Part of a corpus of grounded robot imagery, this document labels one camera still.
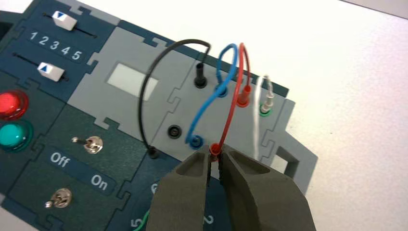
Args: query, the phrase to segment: red led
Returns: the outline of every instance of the red led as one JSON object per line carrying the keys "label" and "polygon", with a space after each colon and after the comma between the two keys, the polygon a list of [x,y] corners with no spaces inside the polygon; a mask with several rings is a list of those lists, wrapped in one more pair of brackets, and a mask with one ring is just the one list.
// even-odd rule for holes
{"label": "red led", "polygon": [[23,116],[28,108],[28,97],[20,90],[0,93],[0,119],[15,120]]}

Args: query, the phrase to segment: red plug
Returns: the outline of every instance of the red plug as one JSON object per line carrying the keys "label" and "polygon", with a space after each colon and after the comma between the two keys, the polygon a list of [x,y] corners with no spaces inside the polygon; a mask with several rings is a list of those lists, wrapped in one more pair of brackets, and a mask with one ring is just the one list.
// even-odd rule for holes
{"label": "red plug", "polygon": [[217,143],[213,143],[210,146],[211,162],[218,161],[218,155],[221,153],[221,148]]}
{"label": "red plug", "polygon": [[246,107],[249,104],[249,94],[251,94],[251,86],[246,85],[241,94],[238,96],[237,105],[239,107]]}

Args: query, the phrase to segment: wire plug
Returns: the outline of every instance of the wire plug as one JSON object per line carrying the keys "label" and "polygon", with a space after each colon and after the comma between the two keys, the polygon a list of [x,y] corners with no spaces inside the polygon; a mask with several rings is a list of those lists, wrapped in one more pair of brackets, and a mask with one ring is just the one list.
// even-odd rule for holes
{"label": "wire plug", "polygon": [[269,89],[267,92],[267,98],[265,99],[264,103],[261,105],[261,113],[263,114],[266,114],[271,110],[273,106],[273,97],[275,97],[275,95],[273,94],[272,82],[270,81],[269,76],[266,75],[265,78],[268,81]]}
{"label": "wire plug", "polygon": [[147,154],[149,155],[151,159],[156,159],[159,157],[159,152],[153,146],[149,146],[149,149],[147,150]]}
{"label": "wire plug", "polygon": [[205,88],[207,86],[207,78],[204,76],[204,64],[199,63],[195,66],[196,77],[194,85],[196,88]]}
{"label": "wire plug", "polygon": [[246,85],[240,95],[238,96],[237,105],[239,107],[246,107],[249,104],[249,95],[251,94],[251,86]]}

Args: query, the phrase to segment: on label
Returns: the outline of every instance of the on label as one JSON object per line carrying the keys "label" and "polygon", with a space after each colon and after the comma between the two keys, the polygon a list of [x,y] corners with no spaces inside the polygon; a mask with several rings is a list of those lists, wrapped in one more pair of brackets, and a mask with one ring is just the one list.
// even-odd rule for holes
{"label": "on label", "polygon": [[99,186],[100,189],[106,190],[106,187],[108,187],[108,183],[102,180],[102,177],[100,175],[94,175],[92,179],[90,180],[91,184],[95,186]]}

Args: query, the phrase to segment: number 5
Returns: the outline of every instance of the number 5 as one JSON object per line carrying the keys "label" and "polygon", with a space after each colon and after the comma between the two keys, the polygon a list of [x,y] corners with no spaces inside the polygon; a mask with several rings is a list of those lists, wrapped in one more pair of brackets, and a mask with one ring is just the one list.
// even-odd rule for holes
{"label": "number 5", "polygon": [[72,56],[73,60],[78,60],[81,57],[82,52],[77,51],[75,54]]}

